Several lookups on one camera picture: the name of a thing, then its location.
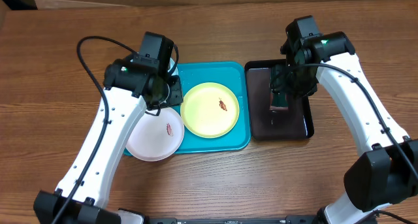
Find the pink plate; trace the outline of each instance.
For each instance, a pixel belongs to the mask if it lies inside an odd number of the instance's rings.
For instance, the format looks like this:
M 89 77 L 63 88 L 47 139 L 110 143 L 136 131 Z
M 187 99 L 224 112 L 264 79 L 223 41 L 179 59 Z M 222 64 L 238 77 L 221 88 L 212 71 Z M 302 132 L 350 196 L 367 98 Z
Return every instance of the pink plate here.
M 129 137 L 126 148 L 143 161 L 158 161 L 172 155 L 182 143 L 184 124 L 172 108 L 161 109 L 159 116 L 145 114 Z

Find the plate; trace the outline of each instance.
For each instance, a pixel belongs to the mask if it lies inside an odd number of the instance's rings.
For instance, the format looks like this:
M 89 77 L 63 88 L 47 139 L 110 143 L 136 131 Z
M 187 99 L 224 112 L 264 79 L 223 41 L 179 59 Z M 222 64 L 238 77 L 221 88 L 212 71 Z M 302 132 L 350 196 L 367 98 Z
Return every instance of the plate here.
M 159 116 L 145 114 L 138 121 L 126 144 L 129 153 L 143 161 L 158 161 L 172 155 L 182 143 L 184 124 L 172 108 Z
M 229 88 L 217 83 L 203 83 L 184 96 L 180 114 L 184 125 L 193 134 L 216 138 L 227 134 L 235 126 L 240 107 Z

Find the wooden tabletop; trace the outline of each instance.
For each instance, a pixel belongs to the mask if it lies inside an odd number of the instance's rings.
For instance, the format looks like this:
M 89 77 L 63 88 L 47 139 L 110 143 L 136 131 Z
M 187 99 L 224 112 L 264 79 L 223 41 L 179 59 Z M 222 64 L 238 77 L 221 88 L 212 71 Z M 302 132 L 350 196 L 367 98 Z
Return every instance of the wooden tabletop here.
M 312 14 L 323 33 L 344 31 L 393 118 L 418 137 L 418 1 L 268 3 L 8 12 L 0 32 L 0 222 L 36 223 L 33 201 L 52 192 L 88 133 L 100 96 L 76 43 L 102 35 L 138 49 L 145 31 L 179 47 L 180 63 L 278 59 L 285 26 Z M 109 42 L 82 48 L 103 81 L 127 55 Z M 255 142 L 239 152 L 176 155 L 158 163 L 122 157 L 108 208 L 152 217 L 314 214 L 343 192 L 354 140 L 328 93 L 310 97 L 314 136 Z M 388 209 L 418 221 L 418 197 Z M 383 217 L 381 222 L 395 223 Z

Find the yellow plate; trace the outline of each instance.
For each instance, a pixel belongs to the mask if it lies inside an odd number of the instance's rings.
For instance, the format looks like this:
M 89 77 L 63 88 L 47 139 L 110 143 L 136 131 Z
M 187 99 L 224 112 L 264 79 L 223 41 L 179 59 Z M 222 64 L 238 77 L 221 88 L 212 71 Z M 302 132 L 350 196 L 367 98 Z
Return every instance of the yellow plate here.
M 234 93 L 217 83 L 203 83 L 184 96 L 180 107 L 184 125 L 203 138 L 228 133 L 238 121 L 240 106 Z

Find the blue tray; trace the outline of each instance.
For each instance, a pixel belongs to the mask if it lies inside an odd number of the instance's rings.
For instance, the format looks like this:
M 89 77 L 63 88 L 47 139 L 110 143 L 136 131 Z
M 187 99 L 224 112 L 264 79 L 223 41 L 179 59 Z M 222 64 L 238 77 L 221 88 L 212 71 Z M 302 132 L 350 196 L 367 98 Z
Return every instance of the blue tray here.
M 250 139 L 247 87 L 244 68 L 234 61 L 178 64 L 183 95 L 198 84 L 215 82 L 229 88 L 238 99 L 240 115 L 234 128 L 219 138 L 201 138 L 185 128 L 176 154 L 241 150 Z M 180 113 L 180 106 L 173 107 Z

